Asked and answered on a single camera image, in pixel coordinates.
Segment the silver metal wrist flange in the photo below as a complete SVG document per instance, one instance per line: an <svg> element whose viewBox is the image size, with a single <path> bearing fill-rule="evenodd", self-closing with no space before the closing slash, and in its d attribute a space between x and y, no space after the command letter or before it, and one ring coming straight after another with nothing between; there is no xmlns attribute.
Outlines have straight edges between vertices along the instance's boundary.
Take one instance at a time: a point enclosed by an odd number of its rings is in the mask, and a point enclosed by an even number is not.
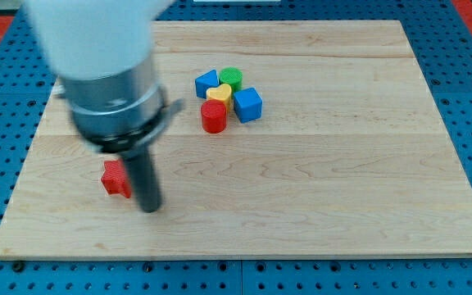
<svg viewBox="0 0 472 295"><path fill-rule="evenodd" d="M129 153L155 142L184 109L170 101L153 55L99 79L59 78L80 136L102 153Z"/></svg>

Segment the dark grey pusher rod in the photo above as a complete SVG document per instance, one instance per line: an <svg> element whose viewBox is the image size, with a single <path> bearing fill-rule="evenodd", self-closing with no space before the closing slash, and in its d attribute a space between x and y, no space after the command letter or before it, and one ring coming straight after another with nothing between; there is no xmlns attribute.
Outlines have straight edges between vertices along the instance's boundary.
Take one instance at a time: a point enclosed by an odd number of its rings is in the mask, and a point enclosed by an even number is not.
<svg viewBox="0 0 472 295"><path fill-rule="evenodd" d="M121 153L120 157L139 208L146 213L158 211L162 205L162 193L148 148L129 150Z"/></svg>

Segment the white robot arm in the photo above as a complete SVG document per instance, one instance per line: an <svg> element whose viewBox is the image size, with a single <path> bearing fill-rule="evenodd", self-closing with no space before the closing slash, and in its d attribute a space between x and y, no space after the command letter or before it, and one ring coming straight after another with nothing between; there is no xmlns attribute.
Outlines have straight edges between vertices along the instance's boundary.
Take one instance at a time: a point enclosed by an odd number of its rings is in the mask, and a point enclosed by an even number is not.
<svg viewBox="0 0 472 295"><path fill-rule="evenodd" d="M80 136L121 157L141 210L163 203L149 147L184 108L169 102L153 60L151 23L171 0L31 0L28 20L65 89Z"/></svg>

